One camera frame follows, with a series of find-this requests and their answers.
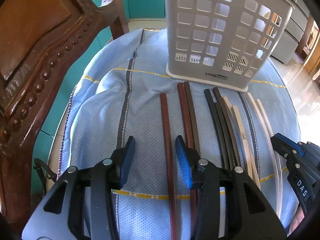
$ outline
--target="chair backrest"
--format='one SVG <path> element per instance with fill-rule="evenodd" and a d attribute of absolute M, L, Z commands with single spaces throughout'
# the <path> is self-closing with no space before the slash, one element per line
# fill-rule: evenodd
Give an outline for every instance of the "chair backrest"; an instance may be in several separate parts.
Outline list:
<path fill-rule="evenodd" d="M 30 213 L 38 132 L 68 68 L 99 31 L 128 32 L 122 0 L 0 0 L 0 211 L 18 232 Z"/>

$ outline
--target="screw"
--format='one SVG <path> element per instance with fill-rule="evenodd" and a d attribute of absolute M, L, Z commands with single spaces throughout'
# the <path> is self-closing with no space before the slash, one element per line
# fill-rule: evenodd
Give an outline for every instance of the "screw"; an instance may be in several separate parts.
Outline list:
<path fill-rule="evenodd" d="M 235 172 L 236 173 L 242 173 L 243 172 L 243 169 L 239 166 L 235 167 Z"/>
<path fill-rule="evenodd" d="M 208 165 L 208 161 L 207 161 L 206 159 L 200 159 L 200 160 L 198 161 L 198 163 L 199 163 L 201 166 L 206 166 L 206 165 Z"/>
<path fill-rule="evenodd" d="M 74 173 L 77 170 L 77 168 L 75 166 L 70 166 L 67 171 L 68 173 Z"/>
<path fill-rule="evenodd" d="M 112 164 L 112 160 L 111 160 L 111 159 L 104 159 L 104 160 L 102 161 L 102 163 L 103 163 L 103 165 L 109 166 L 109 165 Z"/>

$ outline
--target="blue cloth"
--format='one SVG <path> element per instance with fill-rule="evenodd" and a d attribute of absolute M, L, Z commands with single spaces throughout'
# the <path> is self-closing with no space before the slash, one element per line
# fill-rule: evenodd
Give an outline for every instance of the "blue cloth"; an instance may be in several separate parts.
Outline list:
<path fill-rule="evenodd" d="M 184 137 L 183 121 L 177 91 L 179 81 L 166 77 L 168 60 L 167 31 L 143 29 L 128 33 L 105 46 L 92 59 L 71 97 L 67 124 L 63 136 L 60 170 L 70 165 L 79 169 L 94 166 L 111 156 L 116 147 L 123 147 L 130 135 L 136 139 L 136 153 L 127 184 L 116 194 L 116 221 L 120 238 L 170 239 L 170 214 L 166 176 L 160 93 L 167 93 L 172 150 L 175 165 L 175 192 L 178 196 L 178 239 L 189 239 L 189 190 L 182 181 L 175 154 L 177 135 Z M 274 133 L 282 133 L 297 142 L 300 129 L 288 91 L 270 60 L 267 60 L 249 85 L 249 92 L 259 98 L 267 112 Z M 201 156 L 221 166 L 220 152 L 209 108 L 204 96 L 208 85 L 190 83 L 199 132 Z M 272 162 L 260 123 L 246 94 L 219 88 L 232 105 L 239 108 L 245 132 L 254 152 L 247 107 L 255 128 L 259 157 L 261 191 L 275 209 L 275 180 Z M 241 102 L 243 96 L 246 106 Z M 244 155 L 239 135 L 236 134 L 242 165 Z M 297 198 L 284 171 L 284 194 L 281 222 L 287 227 L 296 211 Z M 85 199 L 86 224 L 89 225 Z M 224 195 L 221 195 L 224 210 Z M 221 215 L 220 234 L 224 232 Z"/>

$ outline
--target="gray plastic basket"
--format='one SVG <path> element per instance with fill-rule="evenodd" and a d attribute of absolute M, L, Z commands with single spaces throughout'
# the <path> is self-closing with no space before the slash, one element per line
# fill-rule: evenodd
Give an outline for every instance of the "gray plastic basket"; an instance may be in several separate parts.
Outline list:
<path fill-rule="evenodd" d="M 287 0 L 166 0 L 166 72 L 246 92 L 292 12 Z"/>

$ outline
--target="blue gripper pad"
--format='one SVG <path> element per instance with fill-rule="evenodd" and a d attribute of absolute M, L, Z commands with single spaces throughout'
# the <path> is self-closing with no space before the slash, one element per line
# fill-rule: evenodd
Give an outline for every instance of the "blue gripper pad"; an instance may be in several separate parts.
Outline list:
<path fill-rule="evenodd" d="M 184 143 L 182 136 L 181 135 L 177 136 L 176 153 L 179 160 L 183 182 L 187 185 L 188 188 L 191 188 L 192 187 L 191 166 L 188 161 L 185 149 L 186 149 L 186 144 Z"/>
<path fill-rule="evenodd" d="M 283 140 L 287 144 L 289 144 L 292 148 L 296 149 L 296 151 L 299 153 L 301 157 L 303 157 L 303 153 L 301 151 L 300 146 L 298 146 L 295 142 L 287 138 L 286 136 L 282 135 L 281 133 L 277 133 L 274 135 L 275 137 L 279 138 L 280 140 Z"/>
<path fill-rule="evenodd" d="M 124 186 L 124 184 L 127 183 L 135 149 L 136 149 L 136 141 L 133 138 L 133 136 L 129 136 L 127 143 L 124 147 L 124 160 L 120 168 L 119 185 L 121 188 Z"/>

